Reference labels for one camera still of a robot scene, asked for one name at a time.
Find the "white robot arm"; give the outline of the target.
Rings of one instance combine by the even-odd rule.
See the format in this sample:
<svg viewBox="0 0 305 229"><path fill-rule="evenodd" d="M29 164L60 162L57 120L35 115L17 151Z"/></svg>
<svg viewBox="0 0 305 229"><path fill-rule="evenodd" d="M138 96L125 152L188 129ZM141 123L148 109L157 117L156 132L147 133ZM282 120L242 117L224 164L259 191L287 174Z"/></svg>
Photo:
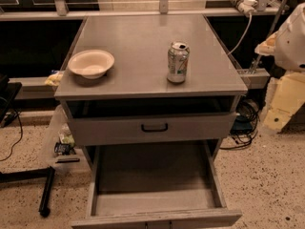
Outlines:
<svg viewBox="0 0 305 229"><path fill-rule="evenodd" d="M272 56L285 74L267 90L263 126L280 132L305 103L305 3L294 11L254 52Z"/></svg>

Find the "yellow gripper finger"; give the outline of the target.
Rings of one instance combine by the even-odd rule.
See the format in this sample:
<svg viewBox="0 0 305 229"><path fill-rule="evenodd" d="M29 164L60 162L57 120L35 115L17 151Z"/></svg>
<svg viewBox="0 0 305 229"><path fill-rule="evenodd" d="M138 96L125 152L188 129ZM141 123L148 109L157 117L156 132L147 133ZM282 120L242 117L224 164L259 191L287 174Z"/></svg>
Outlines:
<svg viewBox="0 0 305 229"><path fill-rule="evenodd" d="M305 74L271 78L266 93L263 125L280 132L305 103Z"/></svg>
<svg viewBox="0 0 305 229"><path fill-rule="evenodd" d="M272 56L275 54L275 40L276 40L277 33L274 32L270 35L265 41L258 44L254 52L263 55L263 56Z"/></svg>

